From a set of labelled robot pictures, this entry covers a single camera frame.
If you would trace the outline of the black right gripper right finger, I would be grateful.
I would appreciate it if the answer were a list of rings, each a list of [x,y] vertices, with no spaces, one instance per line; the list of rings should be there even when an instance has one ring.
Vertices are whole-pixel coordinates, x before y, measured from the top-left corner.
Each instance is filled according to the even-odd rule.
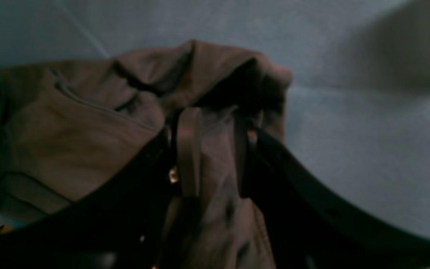
[[[239,189],[261,210],[278,269],[430,269],[430,239],[360,210],[273,136],[234,117]]]

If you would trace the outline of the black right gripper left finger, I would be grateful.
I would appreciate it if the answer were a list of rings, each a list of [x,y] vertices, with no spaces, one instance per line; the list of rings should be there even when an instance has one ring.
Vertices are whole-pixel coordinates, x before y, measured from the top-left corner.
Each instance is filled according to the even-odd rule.
[[[150,269],[176,198],[200,195],[201,109],[174,112],[113,178],[77,203],[0,236],[0,269]]]

